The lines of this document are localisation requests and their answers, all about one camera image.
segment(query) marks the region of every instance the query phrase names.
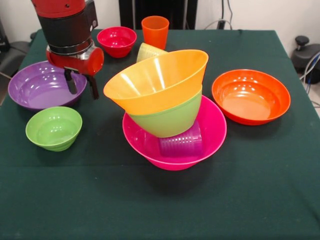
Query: green bowl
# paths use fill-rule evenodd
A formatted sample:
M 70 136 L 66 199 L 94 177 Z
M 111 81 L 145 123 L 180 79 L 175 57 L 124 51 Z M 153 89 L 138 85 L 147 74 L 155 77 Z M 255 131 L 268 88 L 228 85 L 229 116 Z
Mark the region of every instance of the green bowl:
M 74 143 L 81 127 L 82 118 L 76 110 L 56 106 L 36 113 L 26 124 L 25 134 L 35 145 L 61 152 Z
M 129 116 L 141 128 L 158 138 L 172 137 L 185 132 L 194 124 L 201 98 L 202 86 L 196 95 L 180 105 L 153 114 Z

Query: green tablecloth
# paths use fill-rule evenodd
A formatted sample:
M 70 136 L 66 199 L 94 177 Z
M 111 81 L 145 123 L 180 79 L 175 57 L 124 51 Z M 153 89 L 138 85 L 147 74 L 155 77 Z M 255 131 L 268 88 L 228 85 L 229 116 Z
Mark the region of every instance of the green tablecloth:
M 98 31 L 93 32 L 96 39 Z M 212 157 L 184 171 L 151 165 L 126 142 L 124 111 L 103 96 L 106 82 L 132 65 L 105 55 L 74 108 L 83 128 L 63 152 L 30 143 L 34 114 L 9 97 L 0 108 L 0 239 L 320 239 L 320 121 L 274 31 L 171 30 L 167 51 L 209 54 L 203 94 L 223 72 L 248 68 L 278 78 L 291 94 L 288 112 L 269 124 L 227 119 Z M 21 67 L 43 61 L 38 32 Z

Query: orange bowl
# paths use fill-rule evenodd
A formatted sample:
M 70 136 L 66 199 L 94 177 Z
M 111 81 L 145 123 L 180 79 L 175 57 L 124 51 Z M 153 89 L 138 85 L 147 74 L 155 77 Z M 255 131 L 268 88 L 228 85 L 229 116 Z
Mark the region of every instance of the orange bowl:
M 261 71 L 237 69 L 218 76 L 212 95 L 222 112 L 244 125 L 273 121 L 290 107 L 290 94 L 273 76 Z

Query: orange cup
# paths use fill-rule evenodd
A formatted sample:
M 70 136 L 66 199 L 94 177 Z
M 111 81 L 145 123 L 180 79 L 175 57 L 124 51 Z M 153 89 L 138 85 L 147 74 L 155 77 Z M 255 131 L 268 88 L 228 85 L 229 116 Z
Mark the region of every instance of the orange cup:
M 156 48 L 166 48 L 169 21 L 163 16 L 147 16 L 141 22 L 144 42 Z

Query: purple cup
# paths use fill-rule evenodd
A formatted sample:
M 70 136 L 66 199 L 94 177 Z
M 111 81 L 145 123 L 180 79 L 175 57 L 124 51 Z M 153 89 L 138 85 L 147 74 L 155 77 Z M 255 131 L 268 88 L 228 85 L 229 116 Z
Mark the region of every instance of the purple cup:
M 158 143 L 163 157 L 199 156 L 203 153 L 201 130 L 197 120 L 181 134 L 159 137 Z
M 63 68 L 41 61 L 20 70 L 10 80 L 8 93 L 11 99 L 26 109 L 40 111 L 56 106 L 71 106 L 87 85 L 84 75 L 71 73 L 77 93 L 69 92 Z

